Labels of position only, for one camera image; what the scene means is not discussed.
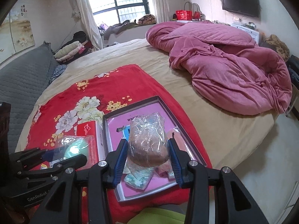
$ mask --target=white tile floor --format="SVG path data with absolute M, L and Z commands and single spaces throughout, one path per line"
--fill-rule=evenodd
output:
M 299 121 L 280 115 L 262 144 L 234 172 L 274 223 L 299 180 Z M 211 198 L 210 224 L 215 223 L 214 208 Z

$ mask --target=wall-mounted tv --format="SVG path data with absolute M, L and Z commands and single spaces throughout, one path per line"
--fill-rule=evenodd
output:
M 222 9 L 249 17 L 259 17 L 259 0 L 221 0 Z

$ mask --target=pink comforter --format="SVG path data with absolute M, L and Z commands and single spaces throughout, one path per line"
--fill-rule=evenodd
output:
M 248 33 L 210 21 L 165 22 L 151 27 L 146 37 L 169 53 L 172 68 L 188 70 L 197 91 L 223 109 L 255 115 L 288 108 L 292 86 L 285 62 Z

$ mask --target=metal screw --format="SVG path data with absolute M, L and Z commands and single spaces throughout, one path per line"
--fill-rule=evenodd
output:
M 65 172 L 66 173 L 72 173 L 74 171 L 74 169 L 72 167 L 68 167 Z
M 189 161 L 189 165 L 192 166 L 192 167 L 197 166 L 197 164 L 198 164 L 198 162 L 195 161 L 195 160 L 191 160 L 191 161 Z
M 98 165 L 100 167 L 105 167 L 107 165 L 107 162 L 106 161 L 99 161 Z
M 222 169 L 222 171 L 225 172 L 225 173 L 230 173 L 230 172 L 231 172 L 231 169 L 230 169 L 229 167 L 224 167 L 224 168 Z

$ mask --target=window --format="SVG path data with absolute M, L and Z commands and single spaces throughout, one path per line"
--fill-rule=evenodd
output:
M 96 24 L 112 26 L 150 13 L 147 0 L 89 0 Z

